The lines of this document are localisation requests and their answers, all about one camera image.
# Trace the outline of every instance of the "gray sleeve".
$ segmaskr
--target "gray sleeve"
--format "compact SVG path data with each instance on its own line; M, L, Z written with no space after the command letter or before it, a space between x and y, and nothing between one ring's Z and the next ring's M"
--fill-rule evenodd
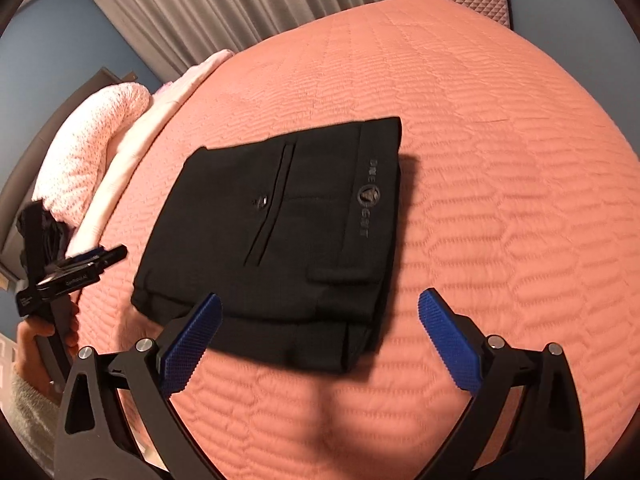
M12 402L6 418L22 445L53 478L53 451L59 407L34 390L14 371Z

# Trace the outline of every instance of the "white sheet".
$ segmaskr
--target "white sheet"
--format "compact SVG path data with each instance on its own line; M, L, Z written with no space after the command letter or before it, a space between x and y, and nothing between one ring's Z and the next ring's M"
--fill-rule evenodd
M213 54L204 62L192 66L171 86L153 96L149 110L127 130L114 148L113 160L95 191L80 227L72 237L66 250L67 256L84 253L98 245L102 231L131 176L160 131L198 86L232 56L230 50Z

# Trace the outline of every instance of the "pink blanket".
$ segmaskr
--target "pink blanket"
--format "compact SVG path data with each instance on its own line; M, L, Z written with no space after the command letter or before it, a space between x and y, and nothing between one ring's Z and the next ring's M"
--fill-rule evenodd
M468 401L417 319L418 295L435 286L485 333L563 345L593 470L640 401L640 164L553 60L444 0L348 10L211 75L104 230L103 244L130 253L83 293L81 342L108 352L158 334L129 303L132 279L197 147L394 115L401 211L378 354L334 378L208 352L175 407L230 480L411 480Z

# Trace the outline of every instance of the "folded black pants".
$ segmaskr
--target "folded black pants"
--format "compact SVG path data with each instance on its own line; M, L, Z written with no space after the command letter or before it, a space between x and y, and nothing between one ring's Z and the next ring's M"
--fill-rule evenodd
M214 292L213 349L350 370L380 335L400 137L400 119L385 118L196 150L153 228L133 305L164 326Z

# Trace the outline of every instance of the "bed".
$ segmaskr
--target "bed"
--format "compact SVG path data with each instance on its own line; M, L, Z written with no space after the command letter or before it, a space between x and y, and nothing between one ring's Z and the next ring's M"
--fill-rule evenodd
M418 294L435 286L514 346L562 344L594 471L640 402L638 158L551 58L441 0L347 10L209 75L109 215L100 243L123 243L130 254L83 292L81 344L110 352L158 334L130 305L132 279L197 147L393 115L404 129L401 210L378 352L343 378L208 352L174 406L230 480L410 479L468 400L417 320Z
M239 52L303 23L381 0L94 1L158 77L168 80L211 52ZM633 99L640 93L638 0L511 3L514 30L576 78L640 153Z

